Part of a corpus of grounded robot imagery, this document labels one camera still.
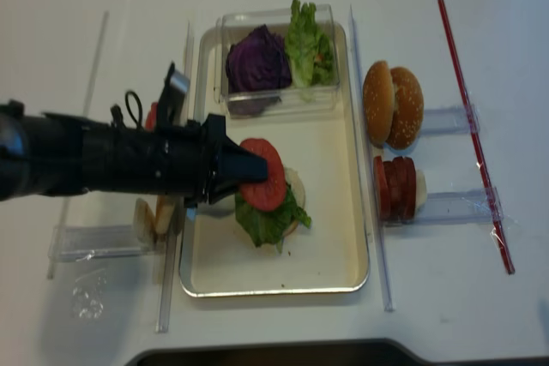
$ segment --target red cabbage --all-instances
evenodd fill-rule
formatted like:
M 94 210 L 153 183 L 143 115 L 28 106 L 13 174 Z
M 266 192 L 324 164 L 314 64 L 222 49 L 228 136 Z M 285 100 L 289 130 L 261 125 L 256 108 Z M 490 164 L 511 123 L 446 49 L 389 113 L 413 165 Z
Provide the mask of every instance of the red cabbage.
M 229 93 L 257 92 L 292 84 L 290 66 L 284 52 L 284 39 L 267 26 L 255 28 L 245 39 L 232 45 L 225 63 Z M 229 110 L 239 115 L 256 115 L 279 98 L 231 102 Z

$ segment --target green lettuce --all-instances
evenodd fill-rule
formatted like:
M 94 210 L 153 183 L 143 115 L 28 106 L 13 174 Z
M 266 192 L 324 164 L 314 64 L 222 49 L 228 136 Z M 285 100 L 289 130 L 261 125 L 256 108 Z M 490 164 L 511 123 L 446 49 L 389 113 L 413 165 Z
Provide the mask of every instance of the green lettuce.
M 292 19 L 284 38 L 284 51 L 290 61 L 296 87 L 328 85 L 334 79 L 334 53 L 326 33 L 315 22 L 314 3 L 292 2 Z
M 303 208 L 298 206 L 289 185 L 284 201 L 272 212 L 263 212 L 254 208 L 239 192 L 234 196 L 234 202 L 237 222 L 250 235 L 251 241 L 257 248 L 265 243 L 274 244 L 280 253 L 282 233 L 294 220 L 311 227 L 311 218 Z

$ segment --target red straw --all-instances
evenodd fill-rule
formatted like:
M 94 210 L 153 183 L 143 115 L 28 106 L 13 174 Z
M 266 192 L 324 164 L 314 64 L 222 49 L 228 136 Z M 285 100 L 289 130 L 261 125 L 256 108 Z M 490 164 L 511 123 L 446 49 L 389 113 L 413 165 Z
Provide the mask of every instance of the red straw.
M 471 100 L 469 99 L 469 93 L 465 87 L 465 80 L 463 79 L 462 66 L 460 65 L 460 59 L 457 56 L 457 49 L 455 48 L 454 36 L 452 35 L 452 29 L 449 26 L 448 13 L 446 12 L 446 5 L 444 0 L 438 0 L 438 8 L 440 9 L 440 15 L 443 18 L 444 31 L 446 32 L 446 39 L 448 40 L 449 54 L 452 56 L 452 62 L 454 63 L 455 77 L 457 78 L 457 83 L 460 87 L 460 93 L 462 94 L 463 106 L 468 114 L 469 123 L 474 126 L 475 120 L 473 116 L 473 111 L 471 111 Z M 499 247 L 499 253 L 501 254 L 502 259 L 504 260 L 505 270 L 507 274 L 513 274 L 515 272 L 515 267 L 511 260 L 509 254 L 509 248 L 507 247 L 507 242 L 505 241 L 504 229 L 501 225 L 501 216 L 499 212 L 499 206 L 495 202 L 494 192 L 492 190 L 492 182 L 490 180 L 490 175 L 488 174 L 488 168 L 486 166 L 486 160 L 484 153 L 482 152 L 482 146 L 480 145 L 480 138 L 477 128 L 471 128 L 471 139 L 473 139 L 474 151 L 477 155 L 477 166 L 480 170 L 480 175 L 482 176 L 482 183 L 484 184 L 485 189 L 490 194 L 488 199 L 488 205 L 492 211 L 492 221 L 494 224 L 494 232 L 496 243 Z

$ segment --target table surface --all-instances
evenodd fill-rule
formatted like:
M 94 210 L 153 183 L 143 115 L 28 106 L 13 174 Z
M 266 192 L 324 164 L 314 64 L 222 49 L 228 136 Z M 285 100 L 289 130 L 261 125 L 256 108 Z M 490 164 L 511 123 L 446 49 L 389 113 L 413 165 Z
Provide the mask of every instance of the table surface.
M 81 114 L 92 88 L 88 114 L 107 120 L 109 105 L 121 102 L 126 88 L 142 91 L 145 105 L 160 92 L 168 63 L 180 67 L 188 22 L 195 73 L 198 40 L 216 18 L 289 1 L 0 0 L 0 96 L 25 102 L 31 113 Z M 346 30 L 353 6 L 362 74 L 386 58 L 413 67 L 431 90 L 430 104 L 442 104 L 441 95 L 459 103 L 437 0 L 311 1 L 331 4 Z M 515 275 L 505 274 L 490 227 L 419 227 L 387 237 L 393 313 L 383 311 L 371 243 L 370 278 L 346 295 L 196 300 L 174 278 L 170 331 L 156 334 L 159 294 L 152 277 L 158 262 L 57 265 L 48 280 L 51 228 L 63 200 L 28 197 L 0 205 L 2 363 L 122 365 L 158 349 L 356 339 L 388 339 L 433 362 L 549 355 L 543 172 L 549 150 L 542 143 L 549 0 L 445 1 L 492 180 L 511 222 Z M 432 91 L 439 88 L 439 94 Z M 78 312 L 82 291 L 97 295 L 97 319 Z

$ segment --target white tray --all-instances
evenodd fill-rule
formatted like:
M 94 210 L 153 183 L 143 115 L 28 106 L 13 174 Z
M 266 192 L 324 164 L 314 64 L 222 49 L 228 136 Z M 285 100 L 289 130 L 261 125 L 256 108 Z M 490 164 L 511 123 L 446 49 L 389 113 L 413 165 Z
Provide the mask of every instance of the white tray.
M 263 137 L 285 165 L 298 171 L 306 190 L 305 209 L 312 227 L 300 226 L 274 246 L 255 248 L 234 217 L 233 196 L 213 206 L 189 210 L 184 225 L 179 276 L 193 297 L 358 290 L 369 271 L 364 200 L 366 162 L 356 150 L 354 124 L 359 99 L 352 102 L 346 36 L 336 26 L 341 88 L 332 111 L 313 114 L 226 120 L 236 142 Z M 201 39 L 192 117 L 222 113 L 214 93 L 216 31 Z

